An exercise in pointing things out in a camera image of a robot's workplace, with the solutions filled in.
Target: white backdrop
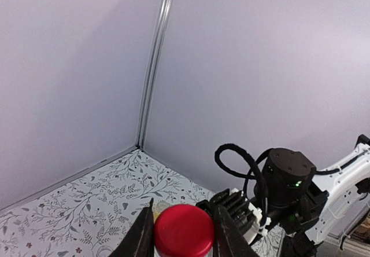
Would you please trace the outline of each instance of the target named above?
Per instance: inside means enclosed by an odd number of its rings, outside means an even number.
[[[213,190],[242,186],[213,161],[227,142],[300,150],[319,169],[339,160],[370,134],[369,12],[370,0],[174,0],[145,150]]]
[[[131,147],[161,0],[0,0],[0,209]]]

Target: floral pattern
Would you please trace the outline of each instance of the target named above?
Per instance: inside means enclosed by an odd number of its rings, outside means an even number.
[[[0,214],[0,255],[105,257],[138,212],[154,198],[154,212],[195,204],[213,193],[166,168],[141,150],[101,167],[28,204]],[[275,257],[282,229],[254,245]]]

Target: metal strip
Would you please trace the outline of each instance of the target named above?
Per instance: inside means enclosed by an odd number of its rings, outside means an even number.
[[[72,176],[68,177],[67,179],[59,181],[59,182],[55,183],[54,185],[49,186],[46,189],[43,189],[43,190],[41,190],[39,192],[36,192],[36,193],[26,197],[26,198],[23,198],[23,199],[19,200],[18,202],[14,203],[12,205],[9,205],[9,206],[7,206],[3,209],[0,209],[0,214],[2,214],[4,212],[7,212],[7,211],[10,211],[10,210],[12,210],[16,207],[22,206],[24,204],[27,204],[27,203],[35,200],[35,199],[38,199],[41,196],[44,196],[44,195],[48,194],[49,192],[52,192],[54,189],[60,188],[61,186],[64,186],[66,183],[70,183],[70,182],[72,182],[72,181],[74,181],[78,178],[81,178],[81,177],[85,176],[86,174],[89,174],[90,172],[92,172],[96,169],[99,169],[99,168],[105,166],[106,164],[111,163],[111,162],[119,159],[120,157],[123,157],[124,155],[127,155],[127,154],[131,153],[134,150],[137,150],[136,146],[132,146],[132,147],[128,148],[127,150],[123,151],[123,152],[120,152],[120,153],[118,153],[118,154],[116,154],[116,155],[114,155],[114,156],[112,156],[112,157],[110,157],[106,160],[101,161],[100,163],[98,163],[98,164],[96,164],[92,167],[84,169],[83,171],[80,171],[80,172],[76,173],[75,175],[72,175]]]
[[[167,27],[171,4],[172,0],[162,0],[162,6],[157,20],[140,108],[139,128],[138,135],[136,136],[136,146],[138,148],[143,148],[145,143],[150,103],[153,96],[154,80],[156,78],[158,61],[160,59],[161,48],[164,40],[165,30]]]

